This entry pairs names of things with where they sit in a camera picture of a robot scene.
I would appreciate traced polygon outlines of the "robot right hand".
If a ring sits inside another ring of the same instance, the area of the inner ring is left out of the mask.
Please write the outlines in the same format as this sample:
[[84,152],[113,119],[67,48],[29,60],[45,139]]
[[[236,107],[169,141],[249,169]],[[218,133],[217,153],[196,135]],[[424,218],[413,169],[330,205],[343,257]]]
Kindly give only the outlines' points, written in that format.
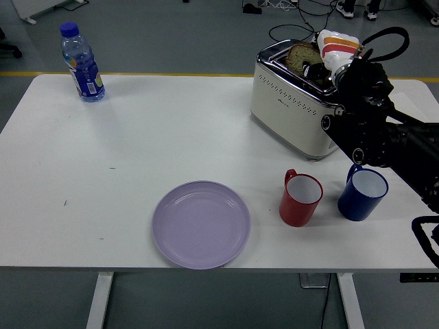
[[359,49],[357,37],[327,29],[317,33],[311,42],[317,46],[322,63],[302,63],[303,74],[309,80],[324,79],[330,75],[331,81],[335,82],[336,77],[350,66]]

